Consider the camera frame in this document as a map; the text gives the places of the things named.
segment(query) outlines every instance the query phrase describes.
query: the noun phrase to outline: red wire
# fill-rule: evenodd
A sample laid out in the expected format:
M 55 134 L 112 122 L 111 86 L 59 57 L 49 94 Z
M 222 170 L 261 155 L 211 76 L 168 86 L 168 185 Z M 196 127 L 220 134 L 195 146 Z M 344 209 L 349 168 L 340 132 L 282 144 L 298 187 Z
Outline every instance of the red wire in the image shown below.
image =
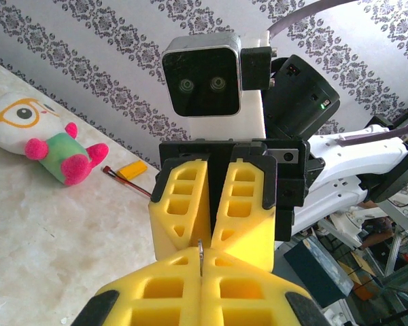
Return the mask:
M 151 198 L 151 193 L 147 192 L 144 188 L 141 188 L 140 186 L 136 185 L 133 182 L 130 182 L 129 180 L 123 179 L 119 175 L 117 175 L 111 168 L 110 166 L 105 166 L 103 168 L 103 172 L 108 175 L 109 177 L 117 180 L 118 182 L 121 182 L 122 184 L 129 185 L 130 187 L 136 189 L 138 192 L 143 193 L 144 195 L 148 196 Z

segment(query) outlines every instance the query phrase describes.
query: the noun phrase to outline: patterned wall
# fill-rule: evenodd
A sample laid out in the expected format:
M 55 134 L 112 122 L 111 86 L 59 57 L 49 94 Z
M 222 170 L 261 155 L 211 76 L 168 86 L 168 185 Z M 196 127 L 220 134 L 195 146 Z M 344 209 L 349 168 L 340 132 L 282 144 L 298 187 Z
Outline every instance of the patterned wall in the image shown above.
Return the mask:
M 179 35 L 261 32 L 313 0 L 0 0 L 0 64 L 147 162 L 187 139 L 160 53 Z M 362 128 L 408 107 L 408 0 L 362 0 L 296 23 L 272 43 L 341 95 L 320 130 Z

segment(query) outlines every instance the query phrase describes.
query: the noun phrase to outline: person's arm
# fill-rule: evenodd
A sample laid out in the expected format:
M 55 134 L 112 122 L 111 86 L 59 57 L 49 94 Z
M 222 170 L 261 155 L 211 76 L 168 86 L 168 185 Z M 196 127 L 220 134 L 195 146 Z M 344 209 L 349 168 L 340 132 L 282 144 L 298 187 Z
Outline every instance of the person's arm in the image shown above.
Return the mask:
M 371 247 L 373 245 L 377 245 L 378 243 L 381 243 L 393 236 L 393 231 L 388 230 L 382 233 L 374 233 L 365 238 L 365 240 L 361 244 L 361 249 L 366 249 L 368 247 Z
M 360 204 L 358 204 L 358 206 L 362 209 L 375 209 L 378 207 L 378 205 L 376 205 L 371 200 L 369 200 L 368 202 L 361 202 Z

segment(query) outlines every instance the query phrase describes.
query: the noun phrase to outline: plush toy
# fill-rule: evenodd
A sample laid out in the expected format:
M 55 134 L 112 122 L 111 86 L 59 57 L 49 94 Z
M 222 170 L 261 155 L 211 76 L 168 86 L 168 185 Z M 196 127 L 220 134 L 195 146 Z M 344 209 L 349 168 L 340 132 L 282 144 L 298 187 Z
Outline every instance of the plush toy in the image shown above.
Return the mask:
M 60 182 L 76 185 L 100 164 L 109 147 L 82 147 L 75 138 L 77 126 L 64 128 L 52 107 L 19 93 L 0 97 L 0 147 L 38 160 Z

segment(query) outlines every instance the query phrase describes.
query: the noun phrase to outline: white table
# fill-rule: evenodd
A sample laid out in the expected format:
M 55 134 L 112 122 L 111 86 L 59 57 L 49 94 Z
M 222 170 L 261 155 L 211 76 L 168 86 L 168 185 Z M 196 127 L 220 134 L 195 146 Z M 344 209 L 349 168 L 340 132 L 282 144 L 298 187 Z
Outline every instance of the white table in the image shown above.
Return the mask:
M 40 98 L 75 122 L 83 146 L 107 143 L 101 166 L 138 160 L 0 66 L 0 96 L 9 91 Z M 135 182 L 151 192 L 156 173 L 149 166 Z M 0 326 L 70 325 L 101 286 L 155 261 L 147 205 L 100 167 L 64 187 L 38 162 L 0 149 Z

